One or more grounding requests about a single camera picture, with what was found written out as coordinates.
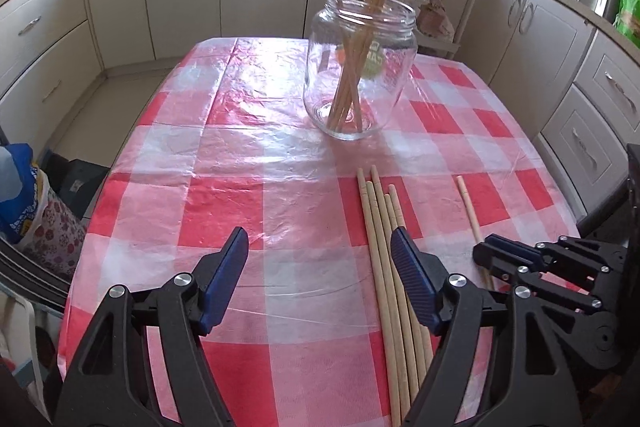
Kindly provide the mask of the clear glass jar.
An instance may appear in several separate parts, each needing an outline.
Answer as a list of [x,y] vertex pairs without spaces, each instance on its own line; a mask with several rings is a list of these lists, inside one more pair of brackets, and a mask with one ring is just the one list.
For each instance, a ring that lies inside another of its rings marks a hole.
[[416,12],[398,0],[326,0],[312,20],[303,90],[311,121],[357,141],[392,116],[416,58]]

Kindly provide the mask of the cream kitchen cabinets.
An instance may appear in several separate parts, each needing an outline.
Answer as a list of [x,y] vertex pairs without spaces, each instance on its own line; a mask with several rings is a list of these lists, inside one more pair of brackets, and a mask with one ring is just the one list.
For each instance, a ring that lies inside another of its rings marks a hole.
[[[216,37],[303,38],[326,0],[1,0],[1,126],[36,152],[102,72],[183,58]],[[639,51],[577,0],[445,0],[468,65],[553,167],[576,213],[599,208],[639,139]]]

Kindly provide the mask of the red white checkered tablecloth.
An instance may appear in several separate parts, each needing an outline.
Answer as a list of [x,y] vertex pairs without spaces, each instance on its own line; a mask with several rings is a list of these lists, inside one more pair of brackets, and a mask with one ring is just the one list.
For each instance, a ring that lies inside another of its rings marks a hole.
[[61,369],[105,293],[190,271],[241,227],[250,254],[204,340],[240,426],[385,426],[390,399],[357,184],[395,187],[411,237],[477,279],[480,227],[535,244],[575,219],[525,133],[466,66],[418,56],[386,126],[343,142],[302,100],[307,45],[210,39],[186,54],[105,182],[67,299]]

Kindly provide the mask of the black floor scale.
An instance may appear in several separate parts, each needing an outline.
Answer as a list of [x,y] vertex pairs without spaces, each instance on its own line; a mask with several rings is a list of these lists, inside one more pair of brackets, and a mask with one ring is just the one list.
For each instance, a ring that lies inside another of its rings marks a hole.
[[82,218],[110,168],[83,159],[60,161],[51,168],[53,190],[70,211]]

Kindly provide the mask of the blue plastic bag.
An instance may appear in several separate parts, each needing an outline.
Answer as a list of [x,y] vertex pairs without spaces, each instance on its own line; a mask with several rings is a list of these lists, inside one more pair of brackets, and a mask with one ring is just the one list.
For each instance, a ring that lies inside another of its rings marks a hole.
[[32,148],[26,143],[2,145],[0,171],[1,236],[18,244],[32,225],[42,182]]

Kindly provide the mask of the green snack bag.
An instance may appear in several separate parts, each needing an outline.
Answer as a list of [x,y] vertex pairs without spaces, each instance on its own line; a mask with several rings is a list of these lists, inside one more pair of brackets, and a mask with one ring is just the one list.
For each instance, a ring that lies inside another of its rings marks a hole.
[[640,46],[640,0],[620,0],[614,27],[637,48]]

